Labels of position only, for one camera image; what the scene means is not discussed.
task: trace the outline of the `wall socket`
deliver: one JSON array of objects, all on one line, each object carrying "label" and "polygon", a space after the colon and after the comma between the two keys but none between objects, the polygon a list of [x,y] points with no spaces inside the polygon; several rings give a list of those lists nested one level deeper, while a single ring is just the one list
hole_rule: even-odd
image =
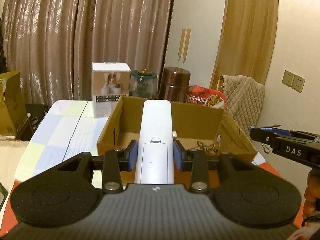
[{"label": "wall socket", "polygon": [[285,70],[283,78],[282,78],[282,83],[288,87],[291,87],[292,82],[293,82],[293,78],[294,78],[294,74]]},{"label": "wall socket", "polygon": [[305,79],[302,78],[302,77],[299,77],[297,75],[294,75],[294,78],[293,78],[293,82],[292,82],[292,85],[291,87],[294,89],[294,90],[297,90],[298,92],[302,92],[302,89],[303,89],[303,85],[304,85],[304,82],[305,82]]}]

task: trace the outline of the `metal hook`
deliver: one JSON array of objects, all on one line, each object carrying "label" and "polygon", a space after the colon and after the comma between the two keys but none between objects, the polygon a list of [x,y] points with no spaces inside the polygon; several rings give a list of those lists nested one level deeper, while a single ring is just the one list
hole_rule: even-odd
[{"label": "metal hook", "polygon": [[270,149],[269,149],[264,143],[261,143],[261,145],[262,145],[263,151],[264,151],[265,153],[267,153],[267,154],[270,153]]}]

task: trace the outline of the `plaid tablecloth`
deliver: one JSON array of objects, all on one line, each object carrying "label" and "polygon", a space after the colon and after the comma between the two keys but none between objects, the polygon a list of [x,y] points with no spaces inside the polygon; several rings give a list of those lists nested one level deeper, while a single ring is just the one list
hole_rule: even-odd
[{"label": "plaid tablecloth", "polygon": [[[97,140],[107,118],[93,118],[91,101],[59,100],[34,133],[15,172],[23,182],[80,152],[98,155]],[[102,176],[95,171],[92,184],[101,187]]]}]

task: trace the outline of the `person's hand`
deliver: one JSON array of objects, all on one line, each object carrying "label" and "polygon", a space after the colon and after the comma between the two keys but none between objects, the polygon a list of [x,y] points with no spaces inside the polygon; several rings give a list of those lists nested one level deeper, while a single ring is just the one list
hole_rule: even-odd
[{"label": "person's hand", "polygon": [[320,177],[313,177],[312,171],[308,174],[308,187],[304,192],[306,201],[303,205],[303,219],[316,213],[316,201],[320,198]]}]

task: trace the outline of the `white product box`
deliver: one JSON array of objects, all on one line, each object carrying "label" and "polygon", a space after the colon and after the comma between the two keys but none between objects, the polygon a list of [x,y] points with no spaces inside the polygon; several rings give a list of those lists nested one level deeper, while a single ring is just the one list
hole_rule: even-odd
[{"label": "white product box", "polygon": [[108,117],[120,96],[129,95],[127,63],[92,63],[92,105],[95,118]]}]

